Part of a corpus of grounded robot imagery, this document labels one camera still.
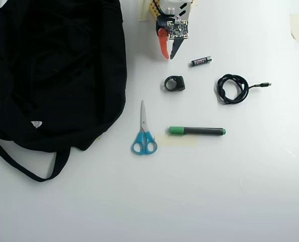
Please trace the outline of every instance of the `black backpack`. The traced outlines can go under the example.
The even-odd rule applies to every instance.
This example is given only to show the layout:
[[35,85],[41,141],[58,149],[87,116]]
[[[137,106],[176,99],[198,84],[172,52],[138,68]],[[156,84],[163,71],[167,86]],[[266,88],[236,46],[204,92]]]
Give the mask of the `black backpack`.
[[8,0],[0,8],[0,139],[56,152],[86,150],[125,105],[126,47],[119,0]]

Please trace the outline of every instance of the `green marker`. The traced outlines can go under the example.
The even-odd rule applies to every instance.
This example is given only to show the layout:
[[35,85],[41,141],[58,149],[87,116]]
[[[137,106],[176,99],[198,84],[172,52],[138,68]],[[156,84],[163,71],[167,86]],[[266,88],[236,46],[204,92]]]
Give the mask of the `green marker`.
[[188,127],[169,127],[169,133],[172,135],[225,135],[225,129],[219,128],[188,128]]

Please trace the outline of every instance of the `black rubber ring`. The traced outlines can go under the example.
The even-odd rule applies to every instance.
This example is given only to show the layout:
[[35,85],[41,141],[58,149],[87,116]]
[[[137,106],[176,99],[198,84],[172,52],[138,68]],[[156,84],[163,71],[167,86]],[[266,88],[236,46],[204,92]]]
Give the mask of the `black rubber ring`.
[[[176,81],[176,86],[173,89],[169,89],[167,87],[167,83],[171,80]],[[185,83],[182,76],[170,76],[165,80],[165,88],[169,92],[175,92],[175,91],[183,91],[185,90]]]

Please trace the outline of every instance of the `wires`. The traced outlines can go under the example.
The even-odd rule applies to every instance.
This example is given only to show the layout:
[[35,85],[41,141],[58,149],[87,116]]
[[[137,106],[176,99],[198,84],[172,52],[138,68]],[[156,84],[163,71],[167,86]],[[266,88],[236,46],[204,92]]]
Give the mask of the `wires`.
[[173,15],[173,14],[165,14],[165,13],[160,9],[160,7],[158,6],[156,0],[153,0],[153,2],[155,3],[155,5],[156,5],[156,7],[157,7],[157,9],[158,9],[158,11],[159,11],[159,13],[160,13],[162,16],[165,16],[165,17],[175,17],[175,15]]
[[[234,100],[227,98],[225,96],[225,90],[223,89],[223,85],[226,81],[232,80],[234,81],[238,87],[241,90],[241,93],[239,94],[238,97],[236,97]],[[227,74],[225,76],[223,76],[219,81],[218,81],[218,85],[217,85],[217,90],[218,93],[220,95],[220,97],[224,100],[225,104],[237,104],[237,103],[241,103],[243,102],[246,97],[249,94],[249,89],[250,88],[254,88],[254,87],[269,87],[271,86],[271,83],[261,83],[258,85],[254,85],[249,87],[248,82],[241,76],[237,76],[237,75],[231,75],[231,74]]]

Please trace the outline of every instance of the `battery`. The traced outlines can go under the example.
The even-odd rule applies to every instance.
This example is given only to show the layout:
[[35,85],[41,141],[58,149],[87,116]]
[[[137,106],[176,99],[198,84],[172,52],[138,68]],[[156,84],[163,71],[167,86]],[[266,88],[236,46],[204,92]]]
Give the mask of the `battery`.
[[210,56],[201,59],[196,59],[192,61],[192,66],[195,67],[195,66],[203,65],[206,63],[210,63],[211,61],[212,61],[212,57]]

